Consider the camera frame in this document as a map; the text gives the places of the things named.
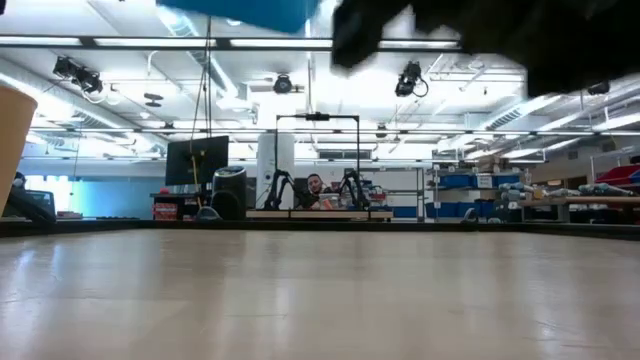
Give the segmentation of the red fabric object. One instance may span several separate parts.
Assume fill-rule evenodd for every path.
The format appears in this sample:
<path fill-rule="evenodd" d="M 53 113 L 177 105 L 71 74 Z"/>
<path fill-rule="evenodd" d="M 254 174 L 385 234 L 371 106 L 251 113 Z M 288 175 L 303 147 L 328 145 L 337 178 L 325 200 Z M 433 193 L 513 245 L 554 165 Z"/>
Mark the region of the red fabric object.
<path fill-rule="evenodd" d="M 595 182 L 622 188 L 640 187 L 640 165 L 615 167 L 599 176 Z"/>

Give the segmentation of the wide blue storage bin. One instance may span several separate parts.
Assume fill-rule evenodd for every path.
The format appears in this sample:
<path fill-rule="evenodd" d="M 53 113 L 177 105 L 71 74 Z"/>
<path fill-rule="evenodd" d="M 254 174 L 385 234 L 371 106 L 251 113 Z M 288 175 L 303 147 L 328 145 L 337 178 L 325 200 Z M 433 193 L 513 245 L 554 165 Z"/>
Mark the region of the wide blue storage bin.
<path fill-rule="evenodd" d="M 428 218 L 462 218 L 469 209 L 474 209 L 480 218 L 488 218 L 494 213 L 493 202 L 442 202 L 437 208 L 435 203 L 425 205 Z"/>

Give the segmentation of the person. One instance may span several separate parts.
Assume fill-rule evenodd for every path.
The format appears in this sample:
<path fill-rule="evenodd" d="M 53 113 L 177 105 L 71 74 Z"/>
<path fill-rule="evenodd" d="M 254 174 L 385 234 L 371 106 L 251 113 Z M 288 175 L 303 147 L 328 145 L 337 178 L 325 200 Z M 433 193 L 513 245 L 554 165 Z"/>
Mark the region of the person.
<path fill-rule="evenodd" d="M 307 192 L 302 207 L 306 210 L 329 210 L 332 205 L 327 194 L 332 192 L 318 174 L 312 173 L 307 177 Z"/>

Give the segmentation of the black computer monitor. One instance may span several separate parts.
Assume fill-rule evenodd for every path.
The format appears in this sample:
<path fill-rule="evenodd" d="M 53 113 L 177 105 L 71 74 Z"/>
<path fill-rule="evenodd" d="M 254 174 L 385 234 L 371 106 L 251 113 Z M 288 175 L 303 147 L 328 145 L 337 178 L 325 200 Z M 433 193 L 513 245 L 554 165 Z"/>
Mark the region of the black computer monitor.
<path fill-rule="evenodd" d="M 228 165 L 229 137 L 217 136 L 171 142 L 166 153 L 166 185 L 211 182 L 214 173 Z"/>

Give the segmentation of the thin black background rig frame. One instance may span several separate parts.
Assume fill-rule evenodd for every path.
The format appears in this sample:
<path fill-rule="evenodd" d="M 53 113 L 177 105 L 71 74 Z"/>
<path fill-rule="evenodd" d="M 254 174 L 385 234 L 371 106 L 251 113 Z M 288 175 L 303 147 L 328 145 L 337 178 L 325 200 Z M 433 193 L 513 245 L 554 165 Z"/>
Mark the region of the thin black background rig frame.
<path fill-rule="evenodd" d="M 362 190 L 361 181 L 360 181 L 360 165 L 361 165 L 360 116 L 359 115 L 330 115 L 328 113 L 313 112 L 313 113 L 295 114 L 295 115 L 277 115 L 276 122 L 278 123 L 283 118 L 304 119 L 305 121 L 310 121 L 310 122 L 324 122 L 324 121 L 329 121 L 331 119 L 351 119 L 356 123 L 356 167 L 351 173 L 348 173 L 347 175 L 343 176 L 340 187 L 338 188 L 338 193 L 341 194 L 342 189 L 344 187 L 347 187 L 352 198 L 352 204 L 356 207 L 357 210 L 364 210 L 366 207 L 365 195 Z M 275 129 L 273 131 L 274 172 L 276 169 L 280 169 L 278 167 L 279 125 L 277 123 L 275 124 Z"/>

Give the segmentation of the black overhead bar with lights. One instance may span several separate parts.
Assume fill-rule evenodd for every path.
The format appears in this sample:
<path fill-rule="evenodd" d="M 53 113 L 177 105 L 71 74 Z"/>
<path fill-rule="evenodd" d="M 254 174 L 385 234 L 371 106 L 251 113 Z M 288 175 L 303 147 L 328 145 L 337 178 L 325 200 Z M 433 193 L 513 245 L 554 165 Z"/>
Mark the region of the black overhead bar with lights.
<path fill-rule="evenodd" d="M 80 35 L 14 35 L 0 34 L 0 48 L 50 48 L 109 51 L 314 51 L 329 52 L 331 38 L 281 37 L 124 37 Z M 384 39 L 367 44 L 367 52 L 462 52 L 455 40 L 448 39 Z"/>

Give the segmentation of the grey metal shelf rack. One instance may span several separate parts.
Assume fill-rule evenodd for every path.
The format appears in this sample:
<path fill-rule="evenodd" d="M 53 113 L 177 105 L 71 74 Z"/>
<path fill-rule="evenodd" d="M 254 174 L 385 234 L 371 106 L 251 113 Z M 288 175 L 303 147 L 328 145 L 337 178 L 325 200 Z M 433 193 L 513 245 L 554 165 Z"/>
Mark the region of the grey metal shelf rack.
<path fill-rule="evenodd" d="M 438 185 L 439 177 L 441 175 L 450 174 L 469 174 L 474 177 L 474 186 L 467 188 L 452 188 L 446 189 Z M 480 171 L 477 167 L 471 169 L 454 168 L 450 166 L 448 169 L 432 168 L 425 172 L 427 177 L 426 192 L 429 197 L 425 202 L 435 203 L 439 208 L 442 202 L 493 202 L 495 208 L 495 202 L 501 199 L 501 186 L 495 188 L 493 186 L 494 175 L 507 175 L 507 174 L 519 174 L 520 181 L 523 179 L 523 174 L 518 169 L 512 169 L 506 172 L 495 171 Z M 435 222 L 446 221 L 462 221 L 462 218 L 428 218 Z"/>

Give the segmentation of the wooden workbench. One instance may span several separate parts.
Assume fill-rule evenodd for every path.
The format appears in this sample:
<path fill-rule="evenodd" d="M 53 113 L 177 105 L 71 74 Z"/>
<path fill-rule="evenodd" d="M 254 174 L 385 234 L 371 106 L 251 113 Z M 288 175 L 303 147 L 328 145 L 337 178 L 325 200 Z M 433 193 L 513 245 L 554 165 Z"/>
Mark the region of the wooden workbench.
<path fill-rule="evenodd" d="M 554 197 L 544 198 L 541 200 L 520 200 L 518 205 L 521 207 L 522 220 L 527 221 L 527 208 L 551 206 L 557 209 L 557 220 L 561 223 L 570 223 L 570 206 L 571 205 L 613 205 L 622 208 L 625 211 L 633 212 L 636 208 L 640 209 L 640 197 L 608 197 L 608 196 L 572 196 L 572 197 Z"/>

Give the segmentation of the wooden background table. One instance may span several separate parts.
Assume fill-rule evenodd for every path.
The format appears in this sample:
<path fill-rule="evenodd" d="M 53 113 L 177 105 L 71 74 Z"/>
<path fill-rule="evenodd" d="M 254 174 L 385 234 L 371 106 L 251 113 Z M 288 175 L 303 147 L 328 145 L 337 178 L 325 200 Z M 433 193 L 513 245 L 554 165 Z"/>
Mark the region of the wooden background table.
<path fill-rule="evenodd" d="M 390 222 L 392 211 L 359 211 L 359 210 L 247 210 L 248 219 L 287 219 L 287 220 L 364 220 Z"/>

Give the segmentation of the black aluminium table frame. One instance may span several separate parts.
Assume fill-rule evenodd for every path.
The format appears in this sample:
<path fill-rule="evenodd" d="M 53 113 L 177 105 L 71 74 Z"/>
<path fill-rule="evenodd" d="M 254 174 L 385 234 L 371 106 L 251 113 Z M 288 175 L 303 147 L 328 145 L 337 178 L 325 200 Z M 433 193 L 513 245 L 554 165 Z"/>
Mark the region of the black aluminium table frame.
<path fill-rule="evenodd" d="M 65 220 L 55 224 L 0 221 L 0 238 L 121 230 L 241 230 L 324 232 L 497 232 L 589 237 L 640 242 L 640 225 L 563 223 L 386 223 L 327 221 L 212 221 L 176 222 L 152 220 Z"/>

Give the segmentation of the black low cabinet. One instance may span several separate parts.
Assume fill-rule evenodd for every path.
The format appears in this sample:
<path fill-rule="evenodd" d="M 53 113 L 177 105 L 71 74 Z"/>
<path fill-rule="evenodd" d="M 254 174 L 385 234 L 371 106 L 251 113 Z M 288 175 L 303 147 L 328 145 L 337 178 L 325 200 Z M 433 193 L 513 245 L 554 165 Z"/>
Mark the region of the black low cabinet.
<path fill-rule="evenodd" d="M 201 206 L 208 206 L 211 194 L 199 193 L 152 193 L 150 198 L 154 203 L 175 203 L 178 205 L 177 221 L 194 221 Z"/>

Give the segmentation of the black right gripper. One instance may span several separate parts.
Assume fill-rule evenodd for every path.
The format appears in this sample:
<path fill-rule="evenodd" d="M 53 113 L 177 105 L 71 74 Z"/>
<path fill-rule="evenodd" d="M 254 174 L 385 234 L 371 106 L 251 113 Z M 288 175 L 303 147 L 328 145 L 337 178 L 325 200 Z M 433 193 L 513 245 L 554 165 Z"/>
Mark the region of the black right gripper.
<path fill-rule="evenodd" d="M 410 0 L 416 28 L 445 26 L 468 54 L 527 70 L 531 96 L 640 73 L 640 0 Z"/>

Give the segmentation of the blue elastic bandage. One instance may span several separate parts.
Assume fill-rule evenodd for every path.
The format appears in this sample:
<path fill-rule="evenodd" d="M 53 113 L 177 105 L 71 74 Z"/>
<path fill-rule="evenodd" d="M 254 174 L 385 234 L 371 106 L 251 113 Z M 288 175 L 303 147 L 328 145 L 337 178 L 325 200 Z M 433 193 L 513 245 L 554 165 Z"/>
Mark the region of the blue elastic bandage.
<path fill-rule="evenodd" d="M 156 0 L 158 5 L 229 18 L 282 33 L 296 33 L 322 0 Z"/>

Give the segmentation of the white ceiling unit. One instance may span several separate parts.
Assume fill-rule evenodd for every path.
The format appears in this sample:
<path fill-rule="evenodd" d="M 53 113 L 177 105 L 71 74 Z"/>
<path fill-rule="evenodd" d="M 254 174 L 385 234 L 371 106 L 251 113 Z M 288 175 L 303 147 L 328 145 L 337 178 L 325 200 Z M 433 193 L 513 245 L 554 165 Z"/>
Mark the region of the white ceiling unit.
<path fill-rule="evenodd" d="M 251 100 L 251 89 L 249 85 L 246 83 L 238 84 L 234 96 L 228 94 L 220 95 L 216 100 L 216 105 L 221 110 L 250 111 L 254 103 Z"/>

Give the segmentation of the red box stack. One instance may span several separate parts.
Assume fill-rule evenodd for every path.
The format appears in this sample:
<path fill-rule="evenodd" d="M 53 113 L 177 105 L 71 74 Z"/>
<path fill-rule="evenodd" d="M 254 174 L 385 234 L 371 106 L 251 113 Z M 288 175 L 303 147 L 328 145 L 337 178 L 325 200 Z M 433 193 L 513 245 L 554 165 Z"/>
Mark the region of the red box stack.
<path fill-rule="evenodd" d="M 154 203 L 152 216 L 155 221 L 177 221 L 178 205 L 175 203 Z"/>

